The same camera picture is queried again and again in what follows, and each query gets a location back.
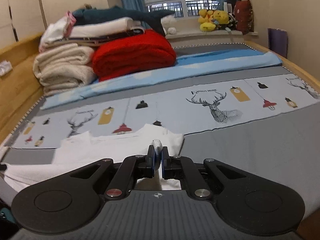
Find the white long-sleeve shirt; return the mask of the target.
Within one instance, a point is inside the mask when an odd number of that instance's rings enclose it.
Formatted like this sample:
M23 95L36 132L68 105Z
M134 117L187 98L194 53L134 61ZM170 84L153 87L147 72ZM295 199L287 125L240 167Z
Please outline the white long-sleeve shirt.
M177 156L184 137L164 127L144 125L134 133L93 137L89 131L61 141L50 164L7 164L4 181L16 192L80 168L95 161L110 158L121 163L131 155L146 155L150 145L160 151L166 146L170 156Z

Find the white folded clothes stack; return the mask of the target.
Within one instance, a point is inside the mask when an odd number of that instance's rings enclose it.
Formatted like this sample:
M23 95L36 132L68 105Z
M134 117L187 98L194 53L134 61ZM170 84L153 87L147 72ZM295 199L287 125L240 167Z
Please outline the white folded clothes stack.
M40 39L39 52L67 43L85 43L88 46L95 46L119 34L132 36L145 32L139 21L134 21L129 17L98 24L75 24L76 20L71 12L67 12L56 23L50 24Z

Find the printed deer bed sheet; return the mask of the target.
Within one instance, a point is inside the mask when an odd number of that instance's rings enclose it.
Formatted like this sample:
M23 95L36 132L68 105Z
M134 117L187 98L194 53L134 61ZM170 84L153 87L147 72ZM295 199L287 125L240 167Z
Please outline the printed deer bed sheet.
M73 135L131 133L145 124L186 135L265 119L316 103L319 94L293 74L196 85L35 116L12 147L56 149Z

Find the light blue folded sheet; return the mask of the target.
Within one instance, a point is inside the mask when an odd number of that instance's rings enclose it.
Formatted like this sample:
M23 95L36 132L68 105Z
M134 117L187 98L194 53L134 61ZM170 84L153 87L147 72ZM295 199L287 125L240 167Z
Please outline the light blue folded sheet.
M277 66L282 61L273 52L253 49L216 50L183 55L174 66L129 74L73 89L46 98L41 109L51 109L98 95L208 74Z

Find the red folded blanket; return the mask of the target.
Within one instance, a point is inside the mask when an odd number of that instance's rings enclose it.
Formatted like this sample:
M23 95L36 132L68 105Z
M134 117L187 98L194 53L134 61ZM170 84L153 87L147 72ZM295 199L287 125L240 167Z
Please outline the red folded blanket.
M143 34L120 38L100 46L92 68L100 81L146 70L171 67L176 53L161 34L148 29Z

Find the cream folded blanket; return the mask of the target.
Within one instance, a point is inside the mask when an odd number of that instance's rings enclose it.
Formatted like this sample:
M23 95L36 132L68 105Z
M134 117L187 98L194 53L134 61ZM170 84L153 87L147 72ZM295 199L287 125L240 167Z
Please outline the cream folded blanket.
M76 43L37 55L33 73L43 86L43 94L52 96L92 83L97 78L91 66L93 55L93 48Z

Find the wooden bed headboard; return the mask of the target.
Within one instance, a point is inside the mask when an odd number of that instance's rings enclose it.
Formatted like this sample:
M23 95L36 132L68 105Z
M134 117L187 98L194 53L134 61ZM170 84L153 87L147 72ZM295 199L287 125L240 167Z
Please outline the wooden bed headboard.
M41 36L35 34L1 49L1 61L12 65L12 70L1 77L1 142L43 96L43 87L33 74Z

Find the dark teal shark plush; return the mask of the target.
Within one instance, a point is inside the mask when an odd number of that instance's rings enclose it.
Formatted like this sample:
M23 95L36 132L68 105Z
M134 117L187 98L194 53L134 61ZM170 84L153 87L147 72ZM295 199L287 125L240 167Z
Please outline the dark teal shark plush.
M165 36L161 19L174 13L172 10L165 9L144 12L114 6L109 9L78 9L73 11L72 15L76 20L75 25L99 24L128 17L134 21L147 23L154 31Z

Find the yellow plush toys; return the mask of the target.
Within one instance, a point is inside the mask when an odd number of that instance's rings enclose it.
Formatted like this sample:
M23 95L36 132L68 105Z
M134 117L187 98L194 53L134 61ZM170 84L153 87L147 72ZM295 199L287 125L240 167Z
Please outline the yellow plush toys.
M199 10L200 31L212 32L215 30L226 30L231 32L229 27L229 14L222 10Z

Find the purple bag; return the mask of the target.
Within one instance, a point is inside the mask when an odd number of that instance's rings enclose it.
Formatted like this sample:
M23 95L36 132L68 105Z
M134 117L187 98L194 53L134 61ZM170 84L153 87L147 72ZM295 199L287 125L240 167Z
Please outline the purple bag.
M268 48L271 51L287 58L288 53L288 34L282 29L268 28Z

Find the tissue pack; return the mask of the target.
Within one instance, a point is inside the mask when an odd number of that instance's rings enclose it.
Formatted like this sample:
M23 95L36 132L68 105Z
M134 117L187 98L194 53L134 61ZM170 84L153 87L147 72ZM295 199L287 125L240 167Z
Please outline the tissue pack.
M12 65L9 61L2 61L0 63L0 76L4 76L12 71Z

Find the dark red plush pillow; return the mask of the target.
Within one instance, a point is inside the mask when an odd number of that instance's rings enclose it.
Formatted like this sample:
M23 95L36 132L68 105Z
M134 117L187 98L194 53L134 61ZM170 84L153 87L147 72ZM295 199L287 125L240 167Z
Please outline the dark red plush pillow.
M250 0L237 1L234 7L236 29L243 35L252 32L254 29L253 8Z

